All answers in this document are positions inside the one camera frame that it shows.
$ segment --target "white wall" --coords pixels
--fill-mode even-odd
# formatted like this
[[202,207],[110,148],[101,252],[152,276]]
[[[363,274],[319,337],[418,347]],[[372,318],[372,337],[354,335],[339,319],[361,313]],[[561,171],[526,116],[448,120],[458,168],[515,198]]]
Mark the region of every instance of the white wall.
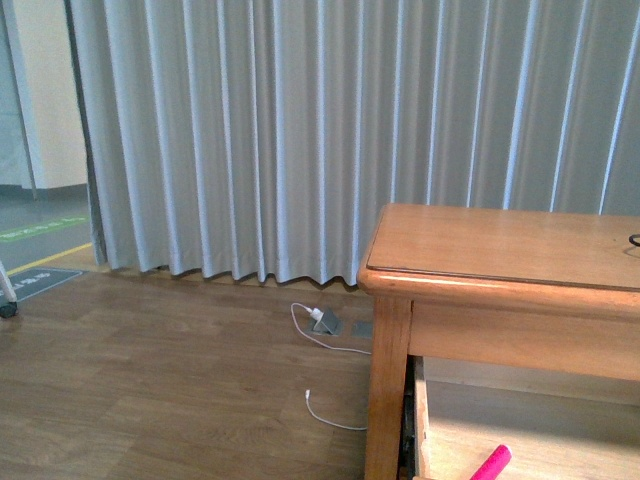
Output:
[[25,116],[27,135],[37,141],[39,149],[39,155],[31,155],[36,187],[86,183],[86,150],[64,2],[15,0],[5,1],[5,6],[7,3],[13,4],[22,54],[23,75],[16,72],[18,83],[23,83],[19,86],[22,91],[26,87],[29,97],[21,94],[23,111],[25,101],[31,107],[31,114]]

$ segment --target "green tape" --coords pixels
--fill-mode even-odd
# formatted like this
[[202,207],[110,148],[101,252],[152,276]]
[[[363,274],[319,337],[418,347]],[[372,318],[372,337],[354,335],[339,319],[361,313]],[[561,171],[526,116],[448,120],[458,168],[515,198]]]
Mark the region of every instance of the green tape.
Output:
[[73,227],[74,225],[80,225],[88,220],[89,217],[86,215],[79,215],[77,217],[63,217],[57,220],[39,223],[37,225],[30,225],[28,227],[5,230],[4,232],[0,232],[0,242],[17,242],[19,240],[24,240],[25,238],[35,237],[36,235],[43,235],[45,233],[62,230],[63,228]]

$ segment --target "white charging cable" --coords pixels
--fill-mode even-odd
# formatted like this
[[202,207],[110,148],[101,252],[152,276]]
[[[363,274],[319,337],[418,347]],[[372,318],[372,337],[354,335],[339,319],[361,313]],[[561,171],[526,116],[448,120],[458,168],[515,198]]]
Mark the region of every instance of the white charging cable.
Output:
[[300,328],[300,325],[298,325],[298,319],[296,318],[296,314],[293,311],[293,307],[301,307],[304,308],[309,315],[311,315],[311,318],[313,318],[316,321],[316,324],[318,324],[319,322],[322,321],[322,311],[318,310],[317,308],[309,308],[306,305],[303,305],[301,303],[292,303],[291,304],[291,318],[293,319],[293,324],[296,327],[296,330],[298,330],[298,333],[300,335],[302,335],[303,337],[311,340],[314,343],[317,343],[318,345],[320,345],[321,347],[324,348],[328,348],[329,350],[339,350],[342,352],[354,352],[354,353],[362,353],[363,355],[371,355],[371,352],[367,352],[365,350],[358,350],[357,348],[342,348],[342,347],[332,347],[331,345],[327,345],[326,343],[322,343],[319,340],[316,340],[315,338],[307,335],[306,333],[304,333],[302,331],[302,329]]
[[309,413],[311,414],[311,416],[322,423],[326,423],[327,425],[331,425],[332,427],[343,428],[344,430],[354,430],[356,432],[363,432],[367,429],[367,427],[349,427],[347,425],[340,425],[339,423],[334,423],[329,420],[325,420],[324,418],[316,415],[315,412],[311,410],[311,405],[309,404],[309,401],[311,398],[311,390],[307,390],[306,392],[304,392],[304,398],[307,402],[307,410],[309,410]]

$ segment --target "pink marker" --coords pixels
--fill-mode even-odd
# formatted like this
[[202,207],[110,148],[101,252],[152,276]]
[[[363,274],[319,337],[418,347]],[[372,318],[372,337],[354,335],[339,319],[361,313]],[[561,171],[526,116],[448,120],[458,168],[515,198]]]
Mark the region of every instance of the pink marker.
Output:
[[500,445],[469,480],[495,480],[511,460],[511,450]]

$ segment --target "open drawer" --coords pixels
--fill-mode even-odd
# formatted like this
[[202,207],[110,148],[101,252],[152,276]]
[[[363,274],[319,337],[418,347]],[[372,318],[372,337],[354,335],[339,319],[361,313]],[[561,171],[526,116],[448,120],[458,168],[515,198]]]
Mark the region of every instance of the open drawer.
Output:
[[[640,478],[638,403],[425,381],[430,360],[414,357],[418,477],[468,480],[506,444],[513,459],[500,480]],[[627,399],[640,401],[634,389]]]

